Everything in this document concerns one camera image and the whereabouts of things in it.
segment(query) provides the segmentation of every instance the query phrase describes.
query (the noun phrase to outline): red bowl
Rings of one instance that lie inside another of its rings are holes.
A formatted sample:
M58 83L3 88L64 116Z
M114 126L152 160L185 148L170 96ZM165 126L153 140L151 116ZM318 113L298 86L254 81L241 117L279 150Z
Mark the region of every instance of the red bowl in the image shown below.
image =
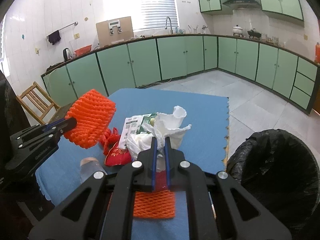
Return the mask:
M79 57L79 56L81 56L83 54L86 54L86 53L90 52L91 48L92 48L92 45L85 46L85 47L83 47L81 49L75 50L75 54Z

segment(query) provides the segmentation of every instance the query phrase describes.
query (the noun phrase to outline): countertop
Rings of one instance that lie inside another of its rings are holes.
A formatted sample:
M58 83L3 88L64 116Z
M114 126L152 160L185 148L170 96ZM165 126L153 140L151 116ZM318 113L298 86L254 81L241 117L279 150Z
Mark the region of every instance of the countertop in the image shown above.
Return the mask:
M295 53L289 49L286 49L286 48L283 48L281 46L277 46L277 45L274 45L272 43L268 43L268 42L265 42L265 41L259 41L259 40L254 40L254 39L248 39L248 38L241 38L241 37L236 37L236 36L229 36L229 35L215 35L215 34L173 34L173 35L170 35L170 34L166 34L166 35L156 35L156 36L150 36L150 37L145 37L145 38L136 38L136 39L132 39L132 40L127 40L127 41L122 41L122 42L119 42L117 44L112 44L112 45L107 45L107 46L104 46L102 48L99 48L99 49L95 49L95 50L92 50L86 54L83 54L79 57L76 57L76 58L73 58L73 59L70 59L70 60L67 60L65 62L61 62L60 64L56 65L54 68L52 68L51 70L45 72L44 74L42 74L41 76L44 77L46 75L48 75L49 73L51 73L52 71L54 71L55 69L57 68L60 68L68 63L71 63L77 59L80 59L82 57L85 57L85 56L88 56L90 54L93 54L93 53L96 53L96 52L99 52L99 51L102 51L102 50L105 50L105 49L109 49L109 48L112 48L112 47L116 47L116 46L120 46L120 45L123 45L123 44L128 44L128 43L132 43L132 42L136 42L136 41L145 41L145 40L150 40L150 39L159 39L159 38L167 38L167 37L176 37L176 36L214 36L214 37L226 37L226 38L234 38L234 39L239 39L239 40L248 40L248 41L253 41L253 42L257 42L257 43L261 43L261 44L266 44L268 46L272 46L272 47L275 47L277 49L282 49L284 51L287 51L287 52L290 52L292 54L295 54L297 55L298 57L300 58L303 58L304 60L314 64L315 66L317 67L320 67L318 64L316 64L315 62L313 62L312 60L298 54L298 53Z

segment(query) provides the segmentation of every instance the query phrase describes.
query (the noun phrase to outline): table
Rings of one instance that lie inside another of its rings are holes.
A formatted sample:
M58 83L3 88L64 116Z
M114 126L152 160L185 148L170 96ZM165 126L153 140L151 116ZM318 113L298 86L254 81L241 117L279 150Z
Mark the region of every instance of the table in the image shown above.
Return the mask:
M200 166L203 171L216 173L225 169L229 114L228 98L203 94L148 89L120 89L109 97L116 103L116 113L109 128L122 131L124 119L137 114L161 112L171 114L174 106L187 111L181 127L192 124L183 138L179 150L186 160ZM104 163L102 147L97 144L82 149L61 137L59 149L36 171L42 193L58 205L80 185L80 161L95 157ZM105 167L108 174L115 167ZM132 240L189 239L188 213L184 192L176 193L176 216L166 220L134 219Z

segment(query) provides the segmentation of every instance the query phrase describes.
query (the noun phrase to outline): white tissue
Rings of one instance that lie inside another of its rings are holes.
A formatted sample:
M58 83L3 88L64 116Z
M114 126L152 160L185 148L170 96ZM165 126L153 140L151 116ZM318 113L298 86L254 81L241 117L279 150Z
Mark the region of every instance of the white tissue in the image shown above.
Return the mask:
M150 134L130 134L127 138L126 145L132 159L136 160L141 151L148 150L151 147L152 137L157 138L157 172L165 170L164 160L164 140L170 137L171 147L178 149L181 145L182 138L191 124L184 128L179 128L187 112L180 106L175 106L172 114L158 113L155 117L154 125L143 123L141 126Z

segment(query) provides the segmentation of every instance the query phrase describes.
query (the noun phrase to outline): tile floor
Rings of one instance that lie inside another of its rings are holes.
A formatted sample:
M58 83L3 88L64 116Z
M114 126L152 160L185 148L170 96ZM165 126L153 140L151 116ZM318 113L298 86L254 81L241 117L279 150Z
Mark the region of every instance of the tile floor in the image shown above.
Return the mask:
M300 138L320 165L320 115L313 110L307 116L271 92L220 70L151 88L229 97L229 157L252 133L274 128Z

